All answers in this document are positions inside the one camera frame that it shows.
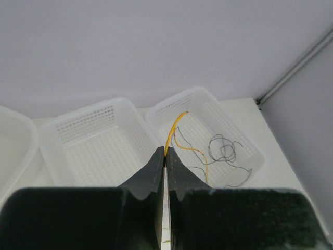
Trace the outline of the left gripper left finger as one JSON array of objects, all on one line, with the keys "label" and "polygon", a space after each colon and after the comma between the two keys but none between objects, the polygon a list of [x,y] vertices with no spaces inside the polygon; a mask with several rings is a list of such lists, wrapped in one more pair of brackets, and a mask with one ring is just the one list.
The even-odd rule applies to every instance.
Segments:
[{"label": "left gripper left finger", "polygon": [[164,148],[117,187],[32,187],[1,209],[1,249],[160,249]]}]

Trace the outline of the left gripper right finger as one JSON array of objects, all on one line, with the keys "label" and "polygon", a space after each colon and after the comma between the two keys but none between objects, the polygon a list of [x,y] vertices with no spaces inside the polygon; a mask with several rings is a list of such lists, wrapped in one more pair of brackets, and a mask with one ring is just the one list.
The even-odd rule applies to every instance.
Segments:
[{"label": "left gripper right finger", "polygon": [[168,149],[171,249],[327,249],[310,201],[299,191],[215,189]]}]

